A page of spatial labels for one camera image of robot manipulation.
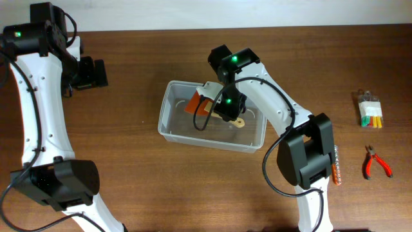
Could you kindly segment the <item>red scraper wooden handle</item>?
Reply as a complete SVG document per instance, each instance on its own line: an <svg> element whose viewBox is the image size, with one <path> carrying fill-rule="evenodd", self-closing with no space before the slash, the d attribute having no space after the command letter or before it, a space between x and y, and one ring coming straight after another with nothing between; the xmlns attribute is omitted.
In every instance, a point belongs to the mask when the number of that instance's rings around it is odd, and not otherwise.
<svg viewBox="0 0 412 232"><path fill-rule="evenodd" d="M196 92L194 93L194 95L192 96L192 98L190 99L189 103L187 104L187 106L185 107L184 111L186 113L190 113L193 114L196 113L197 115L200 116L208 116L212 105L213 105L214 101L208 97L205 97L203 95L200 95L198 93L198 91L196 90ZM216 105L216 107L213 109L212 113L211 113L211 117L215 117L218 119L223 119L223 117L217 113L215 111L215 109L217 108L219 104ZM245 121L242 118L237 118L235 120L228 120L227 122L231 123L232 125L234 125L237 128L242 128L245 125Z"/></svg>

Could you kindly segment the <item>clear plastic container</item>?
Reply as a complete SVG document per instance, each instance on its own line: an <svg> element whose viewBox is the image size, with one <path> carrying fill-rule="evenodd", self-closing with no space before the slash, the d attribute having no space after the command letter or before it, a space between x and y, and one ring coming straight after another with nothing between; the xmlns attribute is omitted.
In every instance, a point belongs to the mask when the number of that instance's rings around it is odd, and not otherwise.
<svg viewBox="0 0 412 232"><path fill-rule="evenodd" d="M246 112L239 117L242 128L211 117L205 130L193 125L193 114L184 111L202 83L171 81L167 85L160 110L158 132L170 142L216 148L220 150L254 153L265 140L267 119L251 100L246 100Z"/></svg>

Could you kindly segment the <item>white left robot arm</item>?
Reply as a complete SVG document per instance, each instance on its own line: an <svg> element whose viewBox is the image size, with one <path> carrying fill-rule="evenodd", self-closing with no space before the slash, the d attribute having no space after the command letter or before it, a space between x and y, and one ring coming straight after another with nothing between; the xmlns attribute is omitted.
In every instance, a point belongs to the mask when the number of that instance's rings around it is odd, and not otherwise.
<svg viewBox="0 0 412 232"><path fill-rule="evenodd" d="M62 100L74 90L108 85L103 60L83 54L69 36L71 17L50 2L30 5L30 22L6 26L1 57L17 83L23 120L22 169L10 174L15 189L73 219L84 231L125 231L100 196L97 166L78 160L71 147Z"/></svg>

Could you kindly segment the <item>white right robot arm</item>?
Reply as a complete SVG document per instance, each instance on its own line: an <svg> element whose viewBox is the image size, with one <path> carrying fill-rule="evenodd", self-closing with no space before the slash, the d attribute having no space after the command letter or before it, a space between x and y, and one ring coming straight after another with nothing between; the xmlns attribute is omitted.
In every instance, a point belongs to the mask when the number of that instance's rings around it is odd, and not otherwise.
<svg viewBox="0 0 412 232"><path fill-rule="evenodd" d="M327 194L335 148L329 117L296 103L250 48L232 53L223 44L207 61L218 82L198 87L186 112L238 122L246 101L252 101L279 136L263 158L265 181L276 193L297 200L300 231L333 231Z"/></svg>

